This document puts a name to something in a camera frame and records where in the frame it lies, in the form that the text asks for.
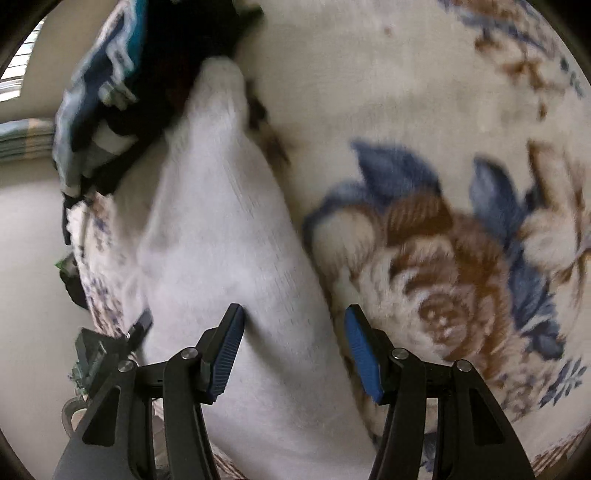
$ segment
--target folded white fabric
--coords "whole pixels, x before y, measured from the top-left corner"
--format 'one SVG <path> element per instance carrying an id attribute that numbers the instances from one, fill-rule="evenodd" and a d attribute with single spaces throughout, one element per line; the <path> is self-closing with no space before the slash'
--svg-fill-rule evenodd
<path id="1" fill-rule="evenodd" d="M 204 409 L 210 438 L 256 480 L 366 478 L 375 451 L 329 311 L 281 190 L 244 133 L 247 116 L 238 67 L 208 60 L 170 139 L 124 318 L 151 309 L 142 354 L 153 363 L 240 303 L 248 324 L 226 392 Z"/>

